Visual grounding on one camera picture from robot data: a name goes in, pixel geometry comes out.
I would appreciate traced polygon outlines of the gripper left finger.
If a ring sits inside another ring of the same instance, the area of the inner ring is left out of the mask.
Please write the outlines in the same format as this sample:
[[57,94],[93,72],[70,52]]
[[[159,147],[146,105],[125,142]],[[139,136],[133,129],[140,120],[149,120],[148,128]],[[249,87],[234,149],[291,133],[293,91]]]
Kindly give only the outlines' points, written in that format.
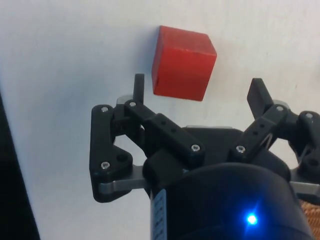
[[[204,145],[145,106],[144,88],[145,76],[137,73],[132,95],[120,97],[114,107],[101,104],[91,110],[89,172],[97,202],[112,202],[134,189],[151,194],[204,163]],[[115,145],[118,136],[128,137],[143,151],[142,166]]]

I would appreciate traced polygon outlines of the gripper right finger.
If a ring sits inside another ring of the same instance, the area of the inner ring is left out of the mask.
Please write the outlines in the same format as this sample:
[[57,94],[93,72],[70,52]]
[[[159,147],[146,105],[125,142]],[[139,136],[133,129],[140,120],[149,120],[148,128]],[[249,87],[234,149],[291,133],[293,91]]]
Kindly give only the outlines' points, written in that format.
[[286,140],[295,153],[298,167],[291,172],[291,185],[300,195],[320,193],[320,115],[314,111],[296,114],[275,102],[261,78],[253,78],[247,102],[254,122],[229,149],[232,162],[249,163],[277,139]]

